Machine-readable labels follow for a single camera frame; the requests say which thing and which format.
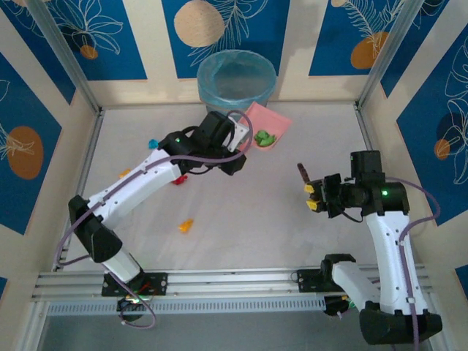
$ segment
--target orange toy piece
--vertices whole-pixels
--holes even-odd
[[[132,172],[132,170],[129,169],[129,168],[127,168],[124,172],[120,173],[120,174],[118,175],[118,177],[119,177],[120,179],[122,179],[124,176],[126,176],[126,175],[129,174],[130,172]]]
[[[178,226],[181,233],[187,233],[193,225],[193,219],[187,219],[184,223]]]

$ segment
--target pink napkin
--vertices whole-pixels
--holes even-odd
[[[276,141],[270,146],[260,147],[257,145],[255,140],[252,141],[252,145],[256,146],[260,150],[270,150],[273,148],[281,138],[281,136],[287,131],[292,121],[275,111],[272,111],[262,105],[253,102],[249,109],[246,111],[246,115],[250,118],[252,125],[254,127],[253,133],[254,136],[258,133],[259,130],[265,130],[269,135],[275,135]],[[240,122],[248,126],[245,118],[241,118]]]

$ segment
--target blue plastic bowl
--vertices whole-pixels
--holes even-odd
[[[276,88],[273,64],[252,51],[223,50],[205,58],[197,72],[198,94],[209,111],[266,106]]]

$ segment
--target green toy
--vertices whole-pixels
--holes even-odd
[[[272,145],[276,141],[275,135],[270,135],[266,130],[259,130],[254,136],[255,142],[261,148]]]

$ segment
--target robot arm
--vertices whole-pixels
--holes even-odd
[[[75,230],[91,259],[103,264],[133,290],[138,290],[144,284],[145,273],[113,232],[117,224],[156,190],[193,168],[203,165],[220,167],[230,176],[240,170],[246,161],[244,155],[238,155],[230,162],[212,164],[190,157],[169,158],[233,157],[240,152],[237,147],[245,141],[248,132],[249,128],[232,118],[211,112],[200,126],[170,133],[140,165],[107,189],[91,196],[88,201],[79,195],[72,198],[69,202],[72,223],[90,208],[95,208]]]
[[[305,170],[300,170],[304,178]],[[405,188],[401,183],[385,181],[378,151],[351,153],[351,174],[349,180],[354,179],[354,183],[342,184],[339,174],[317,181],[304,179],[305,191],[310,194],[307,204],[314,212],[327,211],[330,218],[346,216],[345,208],[361,208],[377,253],[380,291],[347,254],[325,257],[317,286],[331,283],[345,291],[360,311],[361,331],[369,344],[412,342],[412,305],[418,316],[420,339],[427,339],[442,330],[442,321],[439,315],[428,312],[410,237],[401,240],[410,221]]]

